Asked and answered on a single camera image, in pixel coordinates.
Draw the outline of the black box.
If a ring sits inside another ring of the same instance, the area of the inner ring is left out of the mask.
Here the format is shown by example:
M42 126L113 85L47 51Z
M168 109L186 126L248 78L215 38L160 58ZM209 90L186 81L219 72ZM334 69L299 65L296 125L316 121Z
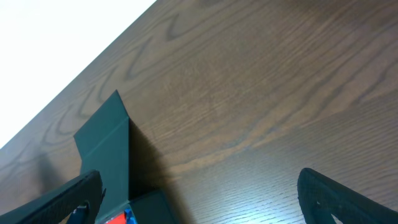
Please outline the black box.
M148 140L132 122L118 91L75 133L81 172L100 173L105 196L96 223L105 223L130 208L137 224L178 223L160 186L149 173L159 166Z

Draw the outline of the red candy bag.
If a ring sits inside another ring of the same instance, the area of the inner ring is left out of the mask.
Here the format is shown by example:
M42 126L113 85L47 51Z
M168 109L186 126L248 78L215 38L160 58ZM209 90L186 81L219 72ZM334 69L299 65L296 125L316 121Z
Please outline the red candy bag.
M125 213L120 213L115 217L107 220L105 224L126 224L126 215Z

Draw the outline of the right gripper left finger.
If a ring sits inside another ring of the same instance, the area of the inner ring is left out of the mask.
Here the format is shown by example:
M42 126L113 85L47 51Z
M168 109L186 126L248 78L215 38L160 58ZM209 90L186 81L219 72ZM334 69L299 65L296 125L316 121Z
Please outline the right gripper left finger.
M94 223L103 201L100 172L90 170L19 208L1 215L1 223L60 223L82 208L74 223Z

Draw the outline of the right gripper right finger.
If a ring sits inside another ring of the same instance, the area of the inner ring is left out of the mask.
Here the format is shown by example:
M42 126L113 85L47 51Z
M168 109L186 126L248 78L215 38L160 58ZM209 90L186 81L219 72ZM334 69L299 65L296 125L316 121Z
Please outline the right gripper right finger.
M397 223L397 212L310 168L301 170L298 200L306 223Z

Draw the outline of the blue cookie pack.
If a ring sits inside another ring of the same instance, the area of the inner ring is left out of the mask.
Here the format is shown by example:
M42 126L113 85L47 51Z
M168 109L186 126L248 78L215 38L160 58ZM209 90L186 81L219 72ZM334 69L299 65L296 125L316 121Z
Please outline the blue cookie pack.
M134 214L130 208L124 210L126 224L137 224Z

